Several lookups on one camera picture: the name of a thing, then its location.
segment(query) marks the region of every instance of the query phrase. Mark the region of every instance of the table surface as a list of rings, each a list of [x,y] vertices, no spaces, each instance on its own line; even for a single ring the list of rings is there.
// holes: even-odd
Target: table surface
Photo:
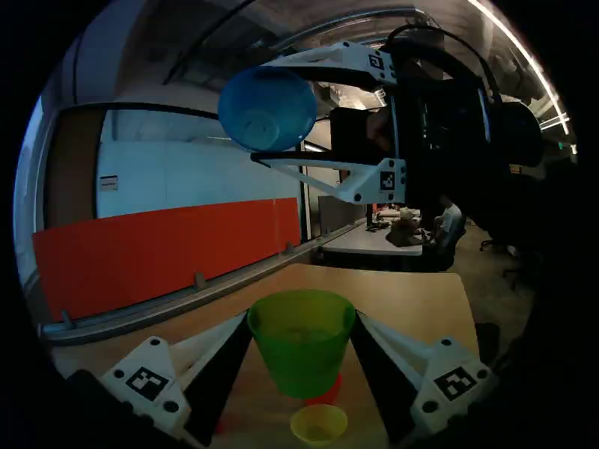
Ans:
[[[406,210],[414,214],[414,216],[420,216],[420,210],[418,209],[410,209],[408,207],[402,207],[400,210]],[[399,217],[400,211],[396,209],[381,209],[374,213],[375,215],[380,214],[381,217],[394,218]]]
[[[478,354],[474,322],[461,279],[451,273],[372,272],[294,264],[187,314],[128,335],[98,343],[54,348],[63,375],[85,368],[103,374],[152,335],[176,343],[205,331],[280,290],[330,290],[358,310],[425,343],[451,336]],[[329,446],[387,448],[386,432],[351,343],[341,367],[336,405],[348,416],[347,432]],[[252,341],[221,417],[223,432],[212,448],[304,448],[289,429],[303,406],[280,394]]]
[[[347,252],[355,254],[377,254],[389,256],[420,256],[422,245],[403,246],[401,248],[388,242],[385,238],[391,230],[380,229],[377,232],[367,232],[366,223],[340,235],[323,245],[325,251]]]

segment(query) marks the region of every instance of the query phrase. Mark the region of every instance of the plastic cup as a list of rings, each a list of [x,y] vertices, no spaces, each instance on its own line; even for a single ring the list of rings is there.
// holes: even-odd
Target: plastic cup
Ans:
[[[219,98],[222,128],[239,145],[254,151],[295,147],[310,133],[316,113],[308,82],[281,67],[244,70]]]
[[[304,407],[291,417],[291,432],[313,448],[326,446],[347,429],[347,415],[335,406]]]
[[[310,399],[335,384],[356,319],[343,296],[320,290],[274,293],[257,301],[247,319],[280,392]]]
[[[305,404],[307,406],[315,406],[317,404],[329,404],[332,406],[337,400],[337,396],[339,395],[339,390],[341,389],[341,374],[337,374],[337,379],[335,383],[325,394],[320,396],[313,397],[311,399],[306,399]]]

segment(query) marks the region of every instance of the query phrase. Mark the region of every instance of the fluorescent light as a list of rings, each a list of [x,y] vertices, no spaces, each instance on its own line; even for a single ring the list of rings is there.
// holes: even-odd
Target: fluorescent light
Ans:
[[[556,109],[557,116],[559,117],[559,122],[562,124],[564,132],[566,134],[570,134],[570,132],[568,131],[568,126],[566,126],[567,120],[564,117],[562,117],[563,112],[562,109],[559,107],[559,104],[557,103],[557,98],[551,91],[551,86],[549,82],[545,79],[543,75],[543,70],[536,63],[535,59],[530,55],[530,53],[528,53],[528,51],[526,51],[524,45],[520,43],[520,41],[514,36],[514,34],[511,31],[509,31],[508,28],[505,25],[503,25],[503,23],[501,23],[501,21],[499,21],[499,19],[497,19],[491,11],[489,11],[485,6],[480,4],[477,0],[468,0],[468,2],[472,4],[472,6],[476,7],[476,9],[481,11],[485,16],[487,16],[487,18],[491,22],[493,22],[497,28],[503,31],[503,34],[507,36],[507,38],[516,46],[516,48],[520,50],[520,53],[522,53],[522,56],[524,56],[524,58],[528,61],[530,67],[534,70],[535,74],[538,77],[538,80],[541,82],[543,88],[547,92],[547,96],[550,98],[553,107]]]
[[[324,150],[321,150],[319,147],[315,147],[314,145],[304,143],[304,149],[307,151],[317,151],[318,153],[324,153]]]
[[[569,117],[565,117],[565,114],[562,114],[561,116],[557,115],[557,116],[555,116],[555,117],[552,117],[552,118],[550,118],[549,120],[545,120],[544,122],[540,122],[540,123],[539,123],[539,126],[547,125],[548,123],[551,123],[551,122],[553,122],[553,121],[555,121],[555,120],[558,120],[560,117],[563,117],[563,118],[567,119],[567,120],[565,120],[565,121],[568,121],[568,120],[570,120],[570,118],[569,118]]]
[[[561,119],[561,122],[567,122],[567,121],[570,121],[570,118],[569,118],[569,117],[566,117],[566,118],[563,118],[563,117],[561,117],[560,119]],[[555,125],[559,125],[559,124],[560,124],[560,122],[557,122],[557,121],[556,121],[556,122],[550,123],[549,125],[546,125],[546,126],[541,126],[541,131],[544,131],[544,130],[546,130],[546,129],[552,128],[552,127],[554,127]]]

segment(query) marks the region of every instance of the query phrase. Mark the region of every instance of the white shirt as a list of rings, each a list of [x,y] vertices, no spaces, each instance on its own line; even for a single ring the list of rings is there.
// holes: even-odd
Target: white shirt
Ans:
[[[443,211],[442,217],[443,223],[441,224],[441,229],[447,234],[441,242],[441,247],[444,248],[448,242],[451,242],[463,230],[460,226],[462,211],[454,204]]]

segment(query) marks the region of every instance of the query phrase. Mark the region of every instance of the red wall panel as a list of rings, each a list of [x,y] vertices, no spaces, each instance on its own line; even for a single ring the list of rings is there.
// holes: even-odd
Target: red wall panel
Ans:
[[[126,307],[214,278],[300,243],[296,198],[136,213],[34,235],[53,317]]]

